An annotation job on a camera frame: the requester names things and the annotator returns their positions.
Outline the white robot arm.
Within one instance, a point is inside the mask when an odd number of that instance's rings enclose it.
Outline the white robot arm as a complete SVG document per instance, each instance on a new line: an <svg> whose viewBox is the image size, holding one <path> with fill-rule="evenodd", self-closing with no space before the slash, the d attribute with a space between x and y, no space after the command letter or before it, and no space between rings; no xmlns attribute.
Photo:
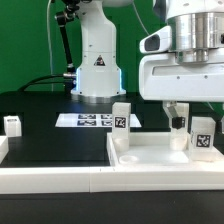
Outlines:
<svg viewBox="0 0 224 224"><path fill-rule="evenodd" d="M105 7L134 0L81 0L82 63L72 93L90 102L121 95L116 28ZM224 102L224 0L153 0L166 26L142 39L139 91L176 115L175 101Z"/></svg>

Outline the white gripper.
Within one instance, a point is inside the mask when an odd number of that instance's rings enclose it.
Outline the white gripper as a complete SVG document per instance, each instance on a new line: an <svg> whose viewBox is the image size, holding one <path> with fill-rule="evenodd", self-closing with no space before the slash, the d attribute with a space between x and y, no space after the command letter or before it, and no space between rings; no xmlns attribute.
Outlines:
<svg viewBox="0 0 224 224"><path fill-rule="evenodd" d="M184 128L176 101L224 102L224 51L210 51L209 60L199 63L178 64L174 53L145 56L139 66L139 91L144 100L164 101L171 128Z"/></svg>

